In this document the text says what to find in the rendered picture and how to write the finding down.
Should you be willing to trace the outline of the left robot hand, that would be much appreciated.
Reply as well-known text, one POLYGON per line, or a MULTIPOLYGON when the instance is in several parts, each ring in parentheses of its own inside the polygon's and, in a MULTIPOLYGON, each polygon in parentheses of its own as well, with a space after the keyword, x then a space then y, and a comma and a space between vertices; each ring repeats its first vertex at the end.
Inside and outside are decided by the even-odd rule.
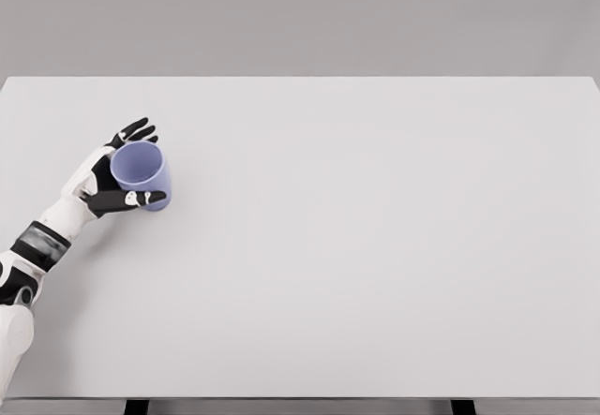
POLYGON ((149 125, 147 117, 118 130, 107 143, 84 160, 68 178, 60 195, 82 203, 96 218, 166 201, 169 195, 163 190, 123 189, 111 172, 113 156, 119 149, 134 141, 149 141, 155 145, 158 142, 155 130, 154 125, 149 125))

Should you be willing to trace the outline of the lavender blue cup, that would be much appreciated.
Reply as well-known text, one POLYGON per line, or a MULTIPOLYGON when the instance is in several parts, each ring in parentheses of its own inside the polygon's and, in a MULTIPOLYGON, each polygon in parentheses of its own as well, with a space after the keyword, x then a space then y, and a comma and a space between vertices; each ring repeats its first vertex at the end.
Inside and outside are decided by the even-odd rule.
POLYGON ((151 141, 134 141, 119 148, 112 156, 110 170, 124 190, 162 191, 166 198, 144 206, 147 211, 160 211, 171 202, 170 169, 162 150, 151 141))

